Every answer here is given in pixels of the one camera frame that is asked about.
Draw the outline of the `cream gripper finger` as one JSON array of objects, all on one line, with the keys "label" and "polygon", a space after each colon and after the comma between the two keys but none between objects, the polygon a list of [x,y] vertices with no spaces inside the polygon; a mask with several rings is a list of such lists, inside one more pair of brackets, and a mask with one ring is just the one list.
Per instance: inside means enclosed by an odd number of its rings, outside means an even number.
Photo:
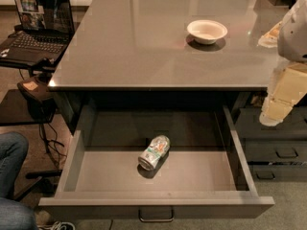
[{"label": "cream gripper finger", "polygon": [[279,36],[280,27],[281,22],[275,24],[268,32],[266,32],[259,38],[258,44],[266,48],[275,48],[277,46],[277,39]]},{"label": "cream gripper finger", "polygon": [[267,127],[282,123],[307,94],[307,64],[289,62],[272,72],[259,121]]}]

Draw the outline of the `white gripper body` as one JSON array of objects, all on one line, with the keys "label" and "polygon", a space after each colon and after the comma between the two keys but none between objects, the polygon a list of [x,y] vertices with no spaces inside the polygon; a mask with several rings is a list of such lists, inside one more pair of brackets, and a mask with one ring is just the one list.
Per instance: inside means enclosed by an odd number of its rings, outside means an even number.
[{"label": "white gripper body", "polygon": [[289,61],[307,61],[307,0],[297,0],[283,17],[277,49]]}]

